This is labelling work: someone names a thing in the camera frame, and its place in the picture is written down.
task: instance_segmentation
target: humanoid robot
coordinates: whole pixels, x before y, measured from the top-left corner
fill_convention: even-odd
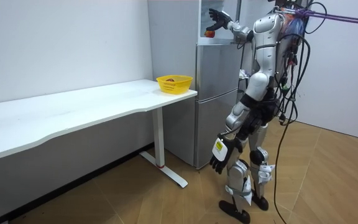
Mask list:
[[[249,85],[241,98],[226,118],[226,132],[218,134],[213,147],[214,156],[210,164],[219,174],[227,167],[226,191],[232,195],[232,203],[220,201],[219,207],[228,215],[242,223],[250,223],[249,214],[243,210],[244,203],[253,200],[260,209],[268,210],[269,203],[264,197],[264,186],[272,179],[274,165],[268,164],[269,154],[261,145],[264,141],[268,123],[278,113],[279,100],[274,88],[279,85],[286,63],[283,54],[291,50],[291,40],[283,40],[278,49],[277,40],[283,35],[285,22],[283,15],[271,13],[257,20],[253,30],[233,22],[225,12],[214,9],[209,15],[216,23],[207,30],[221,27],[230,30],[237,38],[255,44],[255,61],[259,71],[249,80]],[[250,166],[239,158],[249,141]],[[254,180],[252,189],[249,170]]]

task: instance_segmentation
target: purple strap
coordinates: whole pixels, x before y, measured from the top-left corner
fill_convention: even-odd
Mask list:
[[[325,14],[321,12],[314,12],[307,9],[299,9],[295,11],[295,15],[298,17],[318,17],[323,19],[331,19],[335,21],[351,22],[358,24],[358,18],[347,17],[347,16],[336,16],[331,14]]]

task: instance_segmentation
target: yellow basket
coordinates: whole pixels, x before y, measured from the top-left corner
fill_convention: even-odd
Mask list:
[[[186,92],[191,85],[192,77],[185,75],[165,75],[158,77],[157,82],[160,85],[161,91],[165,93],[181,94]]]

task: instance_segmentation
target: robot leg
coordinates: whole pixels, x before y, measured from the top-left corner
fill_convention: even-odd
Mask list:
[[[252,200],[264,211],[269,209],[269,203],[265,199],[265,184],[272,179],[271,172],[275,165],[268,165],[269,154],[261,145],[266,136],[267,124],[261,126],[254,134],[249,136],[250,147],[250,171],[254,180],[254,195]]]
[[[228,184],[225,189],[232,196],[233,202],[222,200],[219,202],[219,207],[241,223],[249,224],[250,216],[243,210],[245,202],[251,204],[252,201],[252,188],[248,174],[249,165],[246,161],[239,159],[239,156],[240,152],[233,152],[227,163]]]

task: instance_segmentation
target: silver refrigerator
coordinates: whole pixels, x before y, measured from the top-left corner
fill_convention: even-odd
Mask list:
[[[194,78],[190,88],[198,91],[195,98],[163,107],[165,148],[197,169],[209,162],[216,135],[236,104],[242,59],[230,31],[204,36],[214,23],[210,7],[239,17],[235,0],[149,0],[154,78],[188,75]]]

